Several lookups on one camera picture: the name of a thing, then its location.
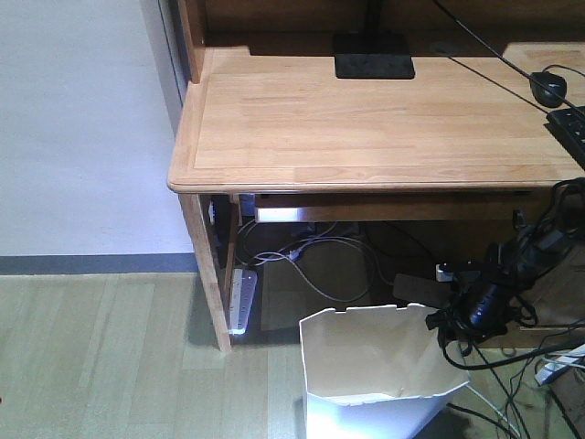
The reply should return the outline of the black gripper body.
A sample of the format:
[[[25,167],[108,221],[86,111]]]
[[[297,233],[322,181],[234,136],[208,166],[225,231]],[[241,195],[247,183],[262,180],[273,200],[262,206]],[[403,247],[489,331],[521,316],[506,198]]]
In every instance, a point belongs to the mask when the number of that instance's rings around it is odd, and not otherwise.
[[[451,283],[448,304],[426,316],[429,330],[437,329],[440,341],[486,341],[504,335],[507,324],[526,323],[526,280],[516,273],[495,270],[439,269],[439,282]]]

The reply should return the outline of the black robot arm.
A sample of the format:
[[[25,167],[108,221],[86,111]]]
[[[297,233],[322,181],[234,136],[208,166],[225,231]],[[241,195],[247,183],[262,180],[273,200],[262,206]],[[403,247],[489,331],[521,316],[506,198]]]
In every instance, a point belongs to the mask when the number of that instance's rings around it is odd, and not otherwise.
[[[537,325],[535,308],[521,294],[584,242],[584,179],[555,184],[536,224],[525,223],[519,209],[513,217],[517,235],[490,244],[482,262],[437,266],[452,277],[452,296],[449,304],[426,317],[426,325],[438,330],[442,348],[455,340],[481,343],[504,335],[511,321]]]

